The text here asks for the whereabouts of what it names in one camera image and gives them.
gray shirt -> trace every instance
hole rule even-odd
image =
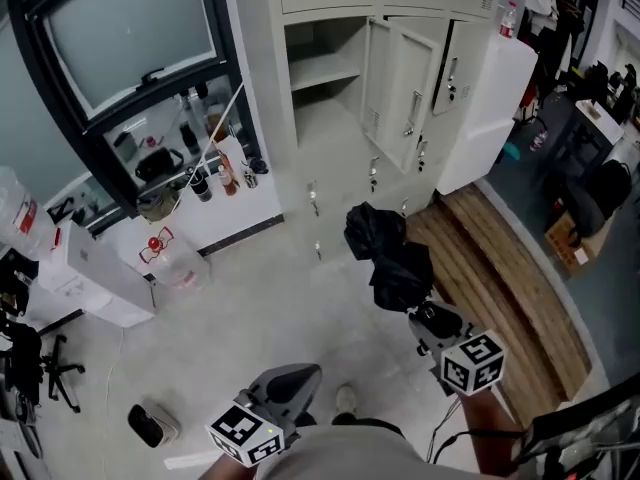
[[[376,427],[311,427],[258,469],[261,480],[478,480],[491,478],[427,464],[399,435]]]

cardboard box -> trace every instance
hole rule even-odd
[[[582,266],[598,257],[609,235],[615,216],[616,214],[614,213],[605,222],[604,227],[595,235],[590,238],[583,238],[578,247],[570,245],[571,242],[575,241],[575,234],[571,237],[569,236],[569,233],[575,227],[575,223],[569,212],[564,212],[549,231],[545,233],[547,242],[562,260],[570,275],[575,274]]]

black pants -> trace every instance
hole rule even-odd
[[[311,414],[309,414],[308,412],[303,413],[296,420],[296,425],[298,427],[310,427],[316,424],[317,423],[315,418],[311,416]],[[387,430],[391,430],[391,432],[394,432],[399,436],[404,437],[404,435],[402,434],[402,431],[395,425],[392,425],[391,423],[387,423],[386,421],[382,421],[382,420],[377,420],[375,418],[356,418],[353,414],[349,412],[338,414],[335,418],[333,418],[333,421],[331,422],[331,424],[386,428]]]

person's arm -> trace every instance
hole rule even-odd
[[[460,401],[470,430],[522,431],[488,389],[473,396],[461,396]],[[516,439],[471,436],[471,441],[481,473],[506,477],[514,472],[511,449]]]
[[[200,480],[252,480],[257,466],[245,468],[228,455],[223,454]]]

wooden floor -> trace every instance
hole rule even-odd
[[[553,288],[491,203],[475,188],[408,219],[430,248],[436,289],[509,348],[502,391],[523,425],[572,399],[591,369]]]

